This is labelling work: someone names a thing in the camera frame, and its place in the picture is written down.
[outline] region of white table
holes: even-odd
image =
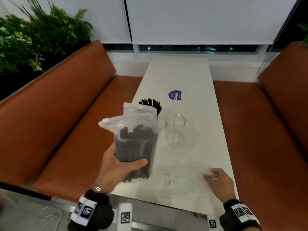
[[[181,100],[169,98],[173,90],[182,91]],[[201,214],[224,213],[202,178],[211,167],[221,167],[234,179],[207,59],[154,57],[132,103],[148,98],[160,101],[163,108],[153,174],[148,180],[120,183],[112,194]],[[181,149],[171,149],[165,141],[164,123],[170,113],[186,118]]]

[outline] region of orange cushion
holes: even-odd
[[[307,230],[308,166],[260,86],[214,87],[241,202],[262,230]]]
[[[90,189],[102,155],[113,143],[113,134],[99,127],[98,122],[123,115],[123,102],[132,102],[141,79],[113,78],[34,182],[34,190],[77,202]]]
[[[292,42],[259,81],[308,151],[308,47]]]
[[[0,181],[27,184],[114,73],[95,41],[0,104]]]

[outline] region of round sticker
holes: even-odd
[[[178,90],[169,92],[168,96],[171,100],[181,100],[184,97],[183,93]]]

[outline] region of hand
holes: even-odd
[[[224,204],[230,199],[236,199],[233,180],[221,168],[213,168],[213,174],[203,174],[214,195]]]
[[[130,163],[121,162],[115,157],[114,151],[115,144],[113,143],[103,155],[102,164],[94,183],[105,193],[111,193],[127,174],[144,167],[148,163],[147,159],[139,159]]]

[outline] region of clear plastic bag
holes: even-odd
[[[114,133],[115,155],[122,162],[146,158],[148,164],[131,172],[124,182],[132,179],[148,179],[158,138],[157,110],[154,107],[124,103],[123,116],[105,118],[99,126]]]

